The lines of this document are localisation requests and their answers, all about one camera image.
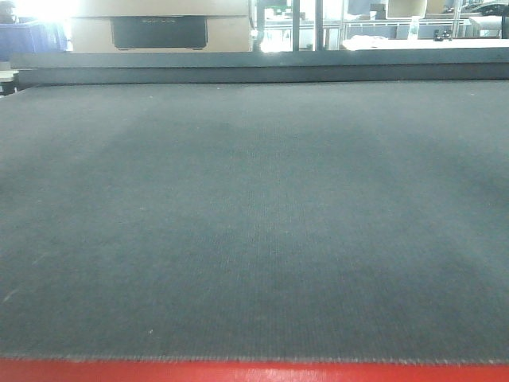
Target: red table edge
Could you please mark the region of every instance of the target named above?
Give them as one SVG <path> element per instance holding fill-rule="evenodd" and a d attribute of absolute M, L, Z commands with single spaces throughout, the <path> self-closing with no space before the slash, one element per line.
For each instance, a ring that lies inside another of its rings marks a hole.
<path fill-rule="evenodd" d="M 0 359 L 0 382 L 508 382 L 509 364 Z"/>

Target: black device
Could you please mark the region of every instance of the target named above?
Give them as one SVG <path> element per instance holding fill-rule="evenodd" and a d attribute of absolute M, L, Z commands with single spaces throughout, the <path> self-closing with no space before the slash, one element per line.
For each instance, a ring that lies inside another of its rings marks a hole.
<path fill-rule="evenodd" d="M 443 41 L 443 40 L 453 40 L 453 31 L 450 29 L 447 29 L 440 33 L 439 29 L 435 29 L 433 33 L 433 40 L 434 41 Z"/>
<path fill-rule="evenodd" d="M 189 48 L 207 46 L 204 16 L 112 18 L 113 40 L 118 49 Z"/>

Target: white object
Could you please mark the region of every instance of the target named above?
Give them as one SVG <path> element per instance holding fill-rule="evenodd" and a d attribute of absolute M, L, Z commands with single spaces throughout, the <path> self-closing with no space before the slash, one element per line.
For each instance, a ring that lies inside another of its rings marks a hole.
<path fill-rule="evenodd" d="M 13 82 L 17 70 L 0 70 L 0 82 Z"/>
<path fill-rule="evenodd" d="M 417 40 L 419 38 L 419 16 L 413 16 L 408 29 L 408 39 Z"/>
<path fill-rule="evenodd" d="M 384 46 L 385 41 L 389 41 L 387 37 L 355 35 L 349 40 L 344 40 L 343 46 L 348 50 L 377 49 Z"/>

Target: gray felt surface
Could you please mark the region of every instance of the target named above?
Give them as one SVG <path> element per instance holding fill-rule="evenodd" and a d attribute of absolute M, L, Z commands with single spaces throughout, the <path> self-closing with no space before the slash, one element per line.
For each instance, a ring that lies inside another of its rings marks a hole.
<path fill-rule="evenodd" d="M 508 82 L 0 99 L 0 355 L 509 361 Z"/>

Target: blue crate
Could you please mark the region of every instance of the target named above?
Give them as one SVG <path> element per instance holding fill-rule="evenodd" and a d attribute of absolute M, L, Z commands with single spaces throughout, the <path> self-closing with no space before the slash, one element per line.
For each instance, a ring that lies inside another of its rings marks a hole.
<path fill-rule="evenodd" d="M 0 24 L 0 61 L 8 61 L 12 53 L 65 52 L 66 49 L 67 37 L 60 23 Z"/>

